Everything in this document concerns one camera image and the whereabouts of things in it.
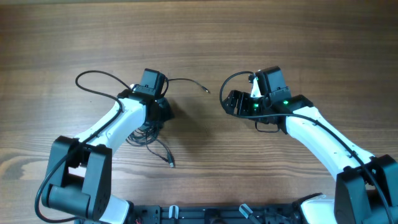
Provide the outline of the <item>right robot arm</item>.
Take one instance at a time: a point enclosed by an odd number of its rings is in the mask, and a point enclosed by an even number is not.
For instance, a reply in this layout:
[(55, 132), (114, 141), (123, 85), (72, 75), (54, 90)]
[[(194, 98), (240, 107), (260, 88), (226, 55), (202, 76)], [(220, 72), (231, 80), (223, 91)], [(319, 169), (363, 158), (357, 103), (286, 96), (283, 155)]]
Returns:
[(301, 142), (335, 181), (334, 198), (313, 194), (293, 203), (291, 223), (397, 223), (397, 161), (375, 156), (334, 128), (303, 95), (292, 96), (278, 66), (247, 71), (251, 91), (220, 96), (227, 114), (274, 124)]

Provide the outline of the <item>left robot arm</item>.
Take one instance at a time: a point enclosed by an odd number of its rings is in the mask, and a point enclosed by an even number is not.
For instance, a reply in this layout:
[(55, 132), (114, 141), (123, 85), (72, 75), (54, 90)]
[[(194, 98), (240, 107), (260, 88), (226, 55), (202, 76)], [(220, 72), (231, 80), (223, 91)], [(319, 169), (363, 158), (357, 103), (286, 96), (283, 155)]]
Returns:
[(134, 204), (111, 193), (112, 157), (135, 130), (158, 127), (168, 119), (168, 87), (163, 73), (147, 68), (140, 83), (126, 85), (113, 98), (113, 108), (90, 129), (53, 142), (34, 202), (42, 221), (53, 223), (40, 206), (69, 214), (69, 221), (134, 223)]

